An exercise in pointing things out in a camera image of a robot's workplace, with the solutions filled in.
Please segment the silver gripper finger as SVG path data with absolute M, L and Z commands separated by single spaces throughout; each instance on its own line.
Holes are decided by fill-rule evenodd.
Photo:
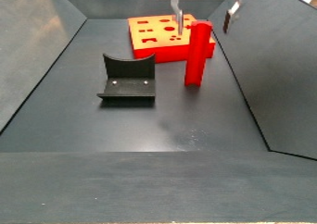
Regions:
M 224 13 L 224 23 L 223 23 L 223 33 L 229 32 L 230 22 L 234 18 L 234 15 L 241 7 L 242 1 L 235 0 L 233 7 Z
M 178 35 L 182 35 L 183 32 L 183 12 L 178 6 L 179 0 L 171 0 L 171 8 L 175 12 L 175 22 L 178 27 Z

